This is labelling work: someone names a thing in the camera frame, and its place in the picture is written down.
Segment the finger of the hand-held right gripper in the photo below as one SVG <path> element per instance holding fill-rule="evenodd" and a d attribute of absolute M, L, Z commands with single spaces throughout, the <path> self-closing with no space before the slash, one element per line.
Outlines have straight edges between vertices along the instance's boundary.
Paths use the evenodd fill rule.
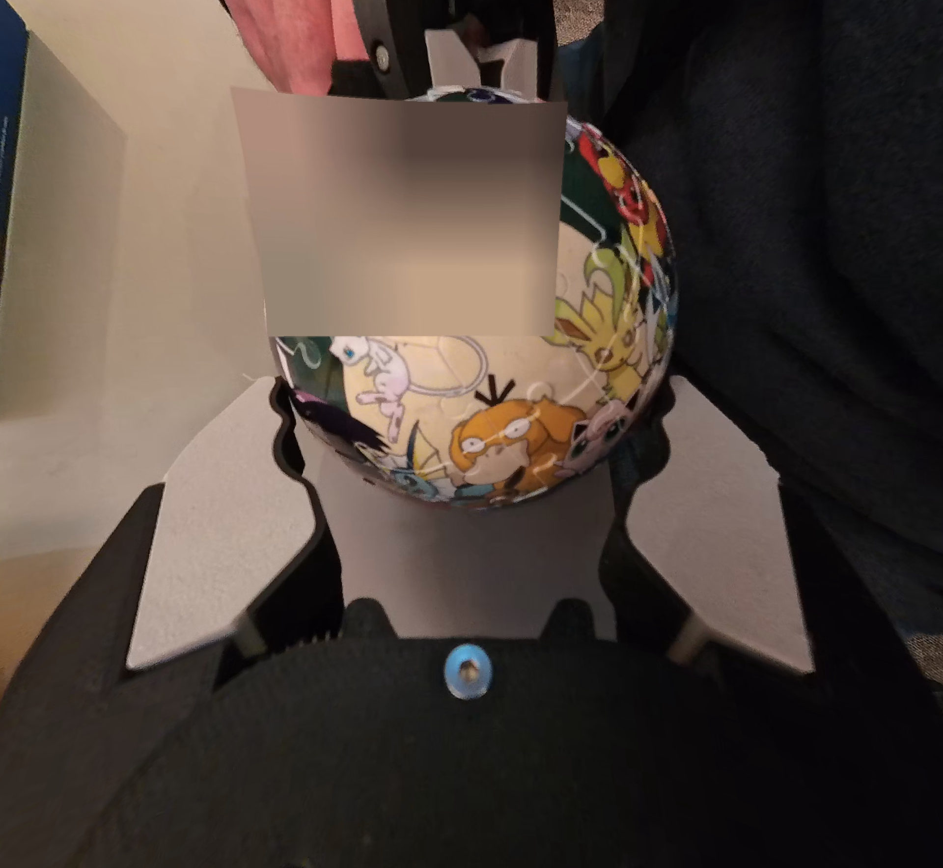
<path fill-rule="evenodd" d="M 525 38 L 479 49 L 481 83 L 520 96 L 538 96 L 538 46 Z"/>
<path fill-rule="evenodd" d="M 426 51 L 431 88 L 466 89 L 481 85 L 478 62 L 456 30 L 428 29 Z"/>

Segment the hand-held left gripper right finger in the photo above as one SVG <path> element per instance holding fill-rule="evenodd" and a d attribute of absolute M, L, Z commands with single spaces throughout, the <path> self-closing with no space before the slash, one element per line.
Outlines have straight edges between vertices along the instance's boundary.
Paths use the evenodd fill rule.
<path fill-rule="evenodd" d="M 777 476 L 713 403 L 670 377 L 604 470 L 614 517 L 599 559 L 599 638 L 680 664 L 719 645 L 813 671 Z"/>

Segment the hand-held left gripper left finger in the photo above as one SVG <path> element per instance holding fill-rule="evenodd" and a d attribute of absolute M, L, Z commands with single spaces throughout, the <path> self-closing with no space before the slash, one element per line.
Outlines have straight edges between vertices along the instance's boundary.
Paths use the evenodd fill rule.
<path fill-rule="evenodd" d="M 285 381 L 257 379 L 172 463 L 129 671 L 219 643 L 253 660 L 336 629 L 339 559 L 295 426 Z"/>

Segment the colourful puzzle ball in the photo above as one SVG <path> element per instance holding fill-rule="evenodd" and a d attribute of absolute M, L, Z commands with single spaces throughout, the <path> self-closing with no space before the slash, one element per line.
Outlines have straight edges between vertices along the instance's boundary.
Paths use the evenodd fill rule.
<path fill-rule="evenodd" d="M 370 484 L 454 508 L 520 503 L 605 459 L 666 376 L 676 255 L 654 191 L 567 118 L 546 336 L 270 339 L 294 409 Z"/>

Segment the blue puzzle box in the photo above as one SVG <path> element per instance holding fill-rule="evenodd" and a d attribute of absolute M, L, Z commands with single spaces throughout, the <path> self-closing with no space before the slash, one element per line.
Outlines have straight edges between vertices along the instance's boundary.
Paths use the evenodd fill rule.
<path fill-rule="evenodd" d="M 2 419 L 100 400 L 127 137 L 30 32 L 2 284 Z"/>

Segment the person's blue jeans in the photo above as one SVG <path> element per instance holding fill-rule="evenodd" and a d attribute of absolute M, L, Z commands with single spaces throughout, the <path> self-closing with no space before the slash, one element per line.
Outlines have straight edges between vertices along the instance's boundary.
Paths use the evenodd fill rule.
<path fill-rule="evenodd" d="M 556 69 L 569 115 L 598 124 L 605 114 L 605 24 L 599 22 L 585 37 L 557 48 Z"/>

